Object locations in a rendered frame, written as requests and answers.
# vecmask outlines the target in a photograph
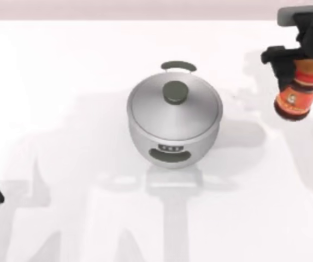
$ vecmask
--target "pot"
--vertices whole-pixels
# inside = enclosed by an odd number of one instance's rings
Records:
[[[140,154],[152,164],[184,168],[212,148],[223,105],[219,94],[187,62],[161,65],[163,73],[135,86],[127,102],[129,132]],[[170,72],[180,68],[189,72]]]

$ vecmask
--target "cooking pot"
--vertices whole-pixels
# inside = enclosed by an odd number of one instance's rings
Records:
[[[161,65],[163,73],[135,86],[128,97],[129,132],[142,156],[152,164],[184,168],[212,148],[220,127],[223,105],[219,94],[187,62]],[[188,72],[172,72],[179,68]]]

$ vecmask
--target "pot handle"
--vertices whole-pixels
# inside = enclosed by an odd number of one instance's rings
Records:
[[[183,62],[183,61],[169,61],[169,62],[163,63],[161,65],[161,68],[164,70],[171,69],[171,68],[181,68],[181,69],[189,70],[190,72],[195,72],[197,70],[195,65],[188,63],[188,62]]]

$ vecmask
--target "white table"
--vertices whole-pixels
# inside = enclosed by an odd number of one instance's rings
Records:
[[[275,22],[0,22],[0,262],[313,261],[313,111],[277,117]],[[218,141],[165,174],[129,137],[126,98],[161,63],[198,67]]]

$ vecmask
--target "pot lid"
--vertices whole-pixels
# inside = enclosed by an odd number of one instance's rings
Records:
[[[190,73],[166,72],[138,84],[129,98],[136,123],[164,140],[187,140],[205,133],[222,117],[214,88]]]

